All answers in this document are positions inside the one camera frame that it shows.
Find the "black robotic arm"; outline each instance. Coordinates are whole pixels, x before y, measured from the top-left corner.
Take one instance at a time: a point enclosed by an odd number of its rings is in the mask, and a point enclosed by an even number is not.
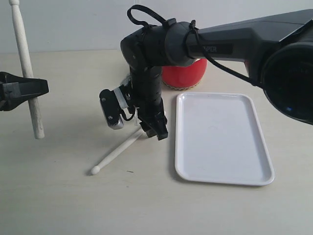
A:
[[[133,18],[140,10],[162,25]],[[161,98],[162,66],[191,65],[206,58],[218,68],[264,90],[283,114],[313,124],[313,10],[268,16],[217,27],[197,29],[195,21],[165,20],[151,9],[134,5],[127,15],[143,27],[121,41],[130,66],[130,80],[114,91],[103,90],[100,102],[113,129],[122,127],[128,108],[137,112],[149,137],[168,136]],[[244,62],[246,77],[215,61]]]

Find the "white table surface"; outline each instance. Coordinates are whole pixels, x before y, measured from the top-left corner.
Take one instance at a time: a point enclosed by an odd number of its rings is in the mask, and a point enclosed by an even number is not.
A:
[[[133,130],[111,130],[99,104],[128,72],[119,51],[31,55],[45,135],[35,140],[27,102],[0,113],[1,235],[311,235],[313,126],[276,111],[263,92],[208,65],[192,91],[252,98],[275,170],[254,188],[194,184],[174,170],[175,98],[163,87],[169,138],[141,138],[96,176],[87,172]],[[243,64],[226,62],[245,72]],[[0,55],[0,71],[21,75],[18,55]]]

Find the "plastic tray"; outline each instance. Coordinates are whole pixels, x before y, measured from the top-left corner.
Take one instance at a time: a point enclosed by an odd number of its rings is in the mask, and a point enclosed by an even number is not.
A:
[[[180,94],[175,167],[188,181],[270,184],[274,170],[252,100],[243,94]]]

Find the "red bowl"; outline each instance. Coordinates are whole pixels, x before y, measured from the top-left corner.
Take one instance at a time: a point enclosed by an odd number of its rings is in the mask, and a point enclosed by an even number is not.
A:
[[[200,59],[188,67],[164,66],[163,82],[175,89],[188,89],[197,85],[206,70],[207,60]]]

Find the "drumstick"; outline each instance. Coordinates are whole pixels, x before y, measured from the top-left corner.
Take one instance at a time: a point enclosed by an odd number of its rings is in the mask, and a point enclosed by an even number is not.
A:
[[[95,175],[105,167],[107,164],[112,162],[118,155],[120,155],[125,149],[127,149],[132,143],[134,143],[141,135],[143,131],[141,127],[137,128],[136,131],[129,136],[120,146],[113,150],[109,155],[107,155],[98,165],[91,169],[91,174]]]
[[[24,23],[19,8],[19,0],[9,0],[12,6],[12,21],[15,32],[16,43],[19,50],[20,62],[22,67],[23,77],[34,78],[33,70],[31,67],[28,45],[26,40]],[[31,122],[33,124],[34,135],[36,139],[45,137],[44,126],[41,119],[39,103],[37,98],[28,100]]]

